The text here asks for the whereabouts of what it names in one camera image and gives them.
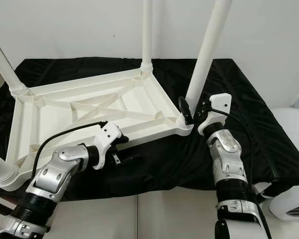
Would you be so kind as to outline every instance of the black cloth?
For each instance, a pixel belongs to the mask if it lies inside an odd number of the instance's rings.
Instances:
[[[185,96],[196,60],[154,59],[154,75],[172,102]],[[75,58],[27,59],[16,74],[28,87],[135,69],[139,59]],[[277,123],[265,102],[232,59],[213,61],[204,87],[206,94],[230,93],[231,114],[240,119],[253,142],[253,182],[271,182],[272,194],[299,184],[299,152]],[[0,157],[5,158],[14,99],[8,87],[0,88]],[[243,129],[232,119],[225,125],[240,142],[242,160],[249,168],[249,143]],[[119,197],[175,186],[213,190],[212,160],[206,139],[196,128],[187,137],[171,135],[119,152],[120,158],[140,155],[122,167],[107,165],[73,177],[64,200]]]

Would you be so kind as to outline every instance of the black cable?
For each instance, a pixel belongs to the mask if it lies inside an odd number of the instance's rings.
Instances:
[[[47,143],[49,143],[51,140],[53,140],[54,138],[59,137],[59,136],[61,136],[61,135],[64,135],[64,134],[67,134],[67,133],[76,131],[76,130],[78,130],[78,129],[82,129],[82,128],[87,128],[87,127],[95,126],[95,125],[97,125],[97,124],[106,124],[106,122],[95,122],[95,123],[90,123],[90,124],[86,124],[86,125],[78,126],[78,127],[72,128],[72,129],[68,129],[68,130],[66,130],[66,131],[63,131],[63,132],[60,132],[60,133],[57,133],[57,134],[51,136],[51,137],[48,138],[45,142],[43,142],[43,144],[42,144],[42,145],[40,146],[40,148],[38,149],[38,151],[37,151],[37,153],[36,153],[36,156],[35,156],[35,159],[34,159],[34,164],[33,164],[32,174],[31,174],[31,180],[35,177],[36,167],[38,166],[38,161],[39,161],[40,154],[41,154],[43,148],[46,146]]]
[[[209,109],[210,111],[213,111],[213,112],[216,112],[216,113],[219,113],[221,115],[225,115],[227,117],[230,117],[232,119],[234,119],[238,124],[240,124],[240,126],[242,127],[242,129],[245,131],[246,133],[246,136],[248,138],[248,141],[249,141],[249,150],[250,150],[250,168],[249,168],[249,189],[250,191],[252,192],[253,189],[252,189],[252,182],[253,182],[253,166],[254,166],[254,157],[253,157],[253,144],[252,144],[252,141],[251,141],[251,137],[250,137],[250,134],[248,132],[248,130],[246,129],[246,127],[241,123],[241,121],[236,118],[235,116],[232,116],[231,114],[228,114],[226,112],[222,112],[222,111],[219,111],[219,110],[215,110],[213,108],[210,108]],[[272,239],[271,237],[271,233],[270,233],[270,230],[269,230],[269,227],[268,227],[268,224],[267,224],[267,221],[266,221],[266,218],[265,218],[265,215],[263,214],[263,211],[261,210],[260,206],[259,206],[259,203],[257,202],[257,200],[255,199],[255,202],[256,202],[256,206],[257,206],[257,209],[258,209],[258,212],[259,212],[259,216],[260,216],[260,219],[264,225],[264,228],[265,228],[265,231],[266,231],[266,234],[267,234],[267,237],[268,239]]]

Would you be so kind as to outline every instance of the wire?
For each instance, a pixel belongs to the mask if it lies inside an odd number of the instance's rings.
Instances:
[[[249,182],[249,190],[252,192],[253,191],[253,189],[252,189],[253,167],[254,167],[254,157],[253,157],[253,151],[252,151],[253,150],[253,144],[252,144],[251,137],[250,137],[250,134],[249,134],[247,128],[243,125],[243,123],[241,123],[241,121],[238,118],[236,118],[235,116],[232,116],[231,114],[228,114],[228,113],[223,112],[223,111],[215,110],[213,108],[210,108],[209,110],[213,111],[213,112],[216,112],[216,113],[219,113],[221,115],[225,115],[225,116],[227,116],[229,118],[234,119],[238,124],[240,124],[240,126],[242,127],[242,129],[245,131],[246,136],[247,136],[248,141],[249,141],[249,151],[250,151],[250,168],[249,168],[249,180],[248,180],[248,182]],[[261,208],[259,206],[259,203],[257,202],[256,199],[255,199],[255,202],[256,202],[256,206],[257,206],[258,212],[259,212],[260,219],[261,219],[261,221],[262,221],[262,223],[264,225],[267,237],[268,237],[268,239],[272,239],[271,233],[270,233],[267,221],[266,221],[266,218],[265,218],[265,216],[263,214],[263,211],[261,210]]]
[[[50,138],[48,138],[45,142],[43,142],[43,144],[40,146],[40,148],[38,149],[38,151],[37,151],[37,153],[36,153],[36,156],[35,156],[35,159],[34,159],[33,168],[32,168],[31,180],[35,177],[35,174],[36,174],[36,168],[37,168],[37,166],[38,166],[38,161],[39,161],[40,154],[41,154],[43,148],[46,146],[47,143],[49,143],[51,140],[53,140],[53,139],[55,139],[56,137],[59,137],[59,136],[61,136],[61,135],[64,135],[64,134],[67,134],[67,133],[70,133],[70,132],[73,132],[73,131],[76,131],[76,130],[79,130],[79,129],[82,129],[82,128],[87,128],[87,127],[95,126],[95,125],[97,125],[97,124],[103,126],[103,124],[106,124],[106,123],[107,123],[107,122],[95,122],[95,123],[90,123],[90,124],[86,124],[86,125],[78,126],[78,127],[75,127],[75,128],[68,129],[68,130],[66,130],[66,131],[57,133],[57,134],[51,136]]]

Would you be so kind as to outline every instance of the white pipe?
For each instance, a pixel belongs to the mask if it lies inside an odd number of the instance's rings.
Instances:
[[[0,49],[0,74],[9,86],[9,90],[13,96],[24,95],[27,87],[19,80],[13,71],[10,63],[6,59],[4,53]]]
[[[186,94],[192,116],[195,114],[200,95],[209,72],[213,54],[225,25],[232,0],[216,0],[211,13],[204,40]]]
[[[141,70],[152,71],[151,63],[151,17],[152,0],[143,0],[143,45]]]
[[[6,163],[0,158],[0,187],[11,183],[18,174],[18,167]]]

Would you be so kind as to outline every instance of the black tablecloth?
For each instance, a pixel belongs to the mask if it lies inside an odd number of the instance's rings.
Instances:
[[[172,102],[185,96],[196,60],[153,60],[154,75]],[[75,58],[27,59],[16,74],[28,87],[129,70],[139,59]],[[231,114],[247,127],[253,142],[253,182],[271,182],[267,195],[277,195],[299,184],[299,152],[287,137],[265,102],[231,59],[213,61],[204,92],[230,93]],[[8,87],[0,88],[0,157],[5,158],[14,108]],[[240,142],[242,160],[249,168],[249,143],[241,127],[231,119],[225,125]],[[206,139],[194,129],[187,137],[168,136],[122,150],[119,157],[141,158],[122,167],[106,166],[73,177],[64,200],[119,197],[175,186],[212,190],[212,160]]]

